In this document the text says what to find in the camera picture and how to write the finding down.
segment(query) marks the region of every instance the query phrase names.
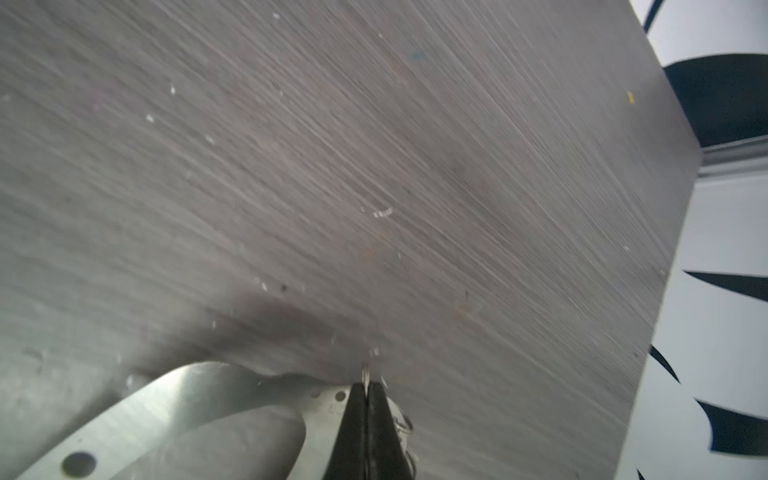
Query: white background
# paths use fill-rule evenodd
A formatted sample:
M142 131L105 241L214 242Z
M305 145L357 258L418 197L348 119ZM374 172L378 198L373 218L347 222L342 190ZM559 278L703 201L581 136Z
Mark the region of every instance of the white background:
M652 0L630 0L640 24ZM768 54L768 0L664 0L648 32L663 67L728 53Z
M683 270L768 276L768 174L700 180L691 198L615 478L768 478L768 458L709 451L695 399L768 418L768 302Z

